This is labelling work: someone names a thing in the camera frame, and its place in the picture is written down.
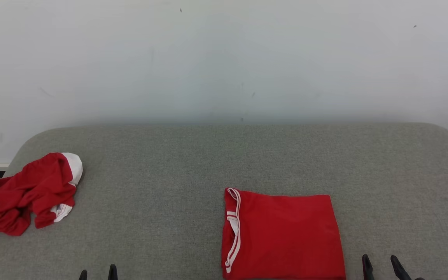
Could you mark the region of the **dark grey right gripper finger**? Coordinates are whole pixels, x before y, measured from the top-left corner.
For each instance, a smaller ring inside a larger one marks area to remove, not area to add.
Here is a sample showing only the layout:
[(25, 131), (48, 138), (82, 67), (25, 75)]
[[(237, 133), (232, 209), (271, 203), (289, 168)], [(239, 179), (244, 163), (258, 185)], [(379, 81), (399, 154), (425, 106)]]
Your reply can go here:
[(390, 260), (391, 260), (391, 264), (392, 264), (394, 273), (399, 280), (412, 280), (412, 278), (406, 272), (404, 266), (402, 266), (401, 262), (398, 260), (398, 258), (395, 255), (392, 255), (390, 257)]
[(373, 275), (373, 267), (370, 262), (368, 255), (362, 256), (362, 266), (363, 266), (363, 279), (364, 280), (375, 280)]

